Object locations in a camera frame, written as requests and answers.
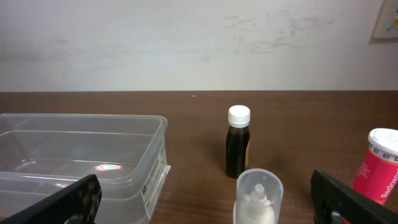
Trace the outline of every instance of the clear plastic container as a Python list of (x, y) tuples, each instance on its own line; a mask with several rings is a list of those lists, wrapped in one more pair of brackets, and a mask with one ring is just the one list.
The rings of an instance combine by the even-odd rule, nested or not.
[(277, 224), (284, 188), (273, 173), (249, 169), (236, 182), (235, 224)]
[(161, 116), (0, 114), (0, 216), (96, 174), (96, 223), (149, 223), (167, 165)]

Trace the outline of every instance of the container label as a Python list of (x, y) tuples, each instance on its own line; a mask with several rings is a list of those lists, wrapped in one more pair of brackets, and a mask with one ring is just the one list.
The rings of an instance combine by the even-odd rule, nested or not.
[(377, 203), (384, 204), (398, 182), (398, 156), (372, 144), (356, 174), (353, 188)]
[(142, 188), (142, 198), (144, 199), (144, 204), (147, 210), (148, 217), (150, 217), (150, 214), (152, 214), (154, 209), (154, 206), (151, 206), (152, 205), (151, 202), (153, 196), (155, 195), (154, 190), (156, 189), (156, 183), (158, 183), (158, 179), (163, 170), (165, 169), (166, 165), (167, 165), (166, 153), (165, 153), (165, 148), (163, 147), (155, 160), (155, 164), (150, 170), (150, 173), (145, 181), (144, 187)]

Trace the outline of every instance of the white lid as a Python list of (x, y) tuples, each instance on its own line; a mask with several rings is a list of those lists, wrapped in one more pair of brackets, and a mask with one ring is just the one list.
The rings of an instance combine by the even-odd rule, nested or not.
[(250, 109), (247, 106), (235, 105), (228, 110), (229, 125), (235, 128), (243, 128), (249, 125)]
[(369, 142), (376, 148), (398, 156), (398, 131), (387, 128), (376, 128), (369, 133)]

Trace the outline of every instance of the white wall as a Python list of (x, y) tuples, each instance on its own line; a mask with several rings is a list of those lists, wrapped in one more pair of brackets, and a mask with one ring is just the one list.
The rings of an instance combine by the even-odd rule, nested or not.
[(382, 0), (0, 0), (0, 91), (398, 90)]

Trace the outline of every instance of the red container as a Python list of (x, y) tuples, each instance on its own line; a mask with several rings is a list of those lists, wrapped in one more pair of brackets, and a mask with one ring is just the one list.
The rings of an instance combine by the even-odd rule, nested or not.
[(398, 182), (398, 131), (377, 128), (369, 133), (369, 149), (353, 188), (384, 204)]

